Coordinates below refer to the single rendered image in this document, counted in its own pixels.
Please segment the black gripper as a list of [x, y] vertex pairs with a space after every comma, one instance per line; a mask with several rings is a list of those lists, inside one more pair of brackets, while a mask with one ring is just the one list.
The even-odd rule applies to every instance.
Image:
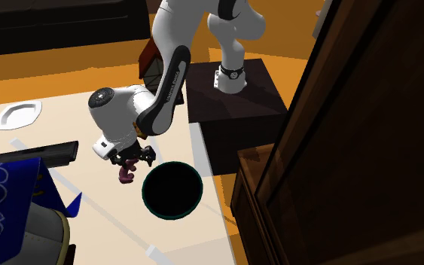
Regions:
[[152, 163], [156, 160], [156, 152], [148, 145], [141, 148], [138, 141], [135, 141], [128, 148], [123, 149], [118, 154], [113, 154], [109, 157], [113, 165], [126, 166], [127, 160], [140, 159], [145, 161], [149, 167], [152, 167]]

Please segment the purple curved object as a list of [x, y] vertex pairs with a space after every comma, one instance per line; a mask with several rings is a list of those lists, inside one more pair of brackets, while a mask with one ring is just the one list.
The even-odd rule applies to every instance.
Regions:
[[138, 159], [127, 160], [125, 165], [120, 167], [118, 179], [121, 184], [129, 184], [133, 182], [133, 173], [136, 171], [136, 164], [138, 161]]

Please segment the black bowl with green rim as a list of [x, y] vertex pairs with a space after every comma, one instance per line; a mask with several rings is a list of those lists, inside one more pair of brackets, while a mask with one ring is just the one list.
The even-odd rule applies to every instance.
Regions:
[[142, 200], [151, 214], [163, 220], [186, 217], [198, 206], [203, 181], [191, 165], [179, 161], [161, 163], [142, 185]]

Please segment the black flat rectangular device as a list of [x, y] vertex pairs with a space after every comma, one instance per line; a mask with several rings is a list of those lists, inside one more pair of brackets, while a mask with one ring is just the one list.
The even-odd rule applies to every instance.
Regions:
[[78, 145], [78, 141], [72, 141], [2, 153], [0, 154], [0, 163], [16, 162], [40, 157], [47, 168], [67, 166], [76, 160]]

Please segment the red and brown box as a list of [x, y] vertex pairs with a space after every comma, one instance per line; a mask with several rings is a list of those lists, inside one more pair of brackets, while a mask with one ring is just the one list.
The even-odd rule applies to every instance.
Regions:
[[163, 60], [154, 39], [150, 38], [139, 56], [139, 79], [154, 95], [163, 74]]

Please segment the dark robot stand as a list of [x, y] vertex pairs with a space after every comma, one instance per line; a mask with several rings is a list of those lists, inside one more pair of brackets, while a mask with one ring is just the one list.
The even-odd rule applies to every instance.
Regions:
[[262, 59], [244, 62], [247, 86], [236, 94], [213, 87], [218, 62], [194, 63], [186, 76], [188, 120], [198, 123], [214, 175], [234, 173], [237, 152], [274, 143], [288, 109]]

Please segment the white plate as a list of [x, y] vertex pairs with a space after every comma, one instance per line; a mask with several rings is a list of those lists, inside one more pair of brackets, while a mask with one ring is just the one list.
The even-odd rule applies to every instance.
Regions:
[[19, 129], [33, 124], [42, 110], [42, 102], [31, 100], [8, 105], [0, 113], [0, 130]]

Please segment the dark wooden cabinet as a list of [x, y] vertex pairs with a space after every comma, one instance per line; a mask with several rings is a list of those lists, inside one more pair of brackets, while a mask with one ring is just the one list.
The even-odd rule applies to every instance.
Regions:
[[424, 265], [424, 0], [333, 0], [231, 209], [249, 265]]

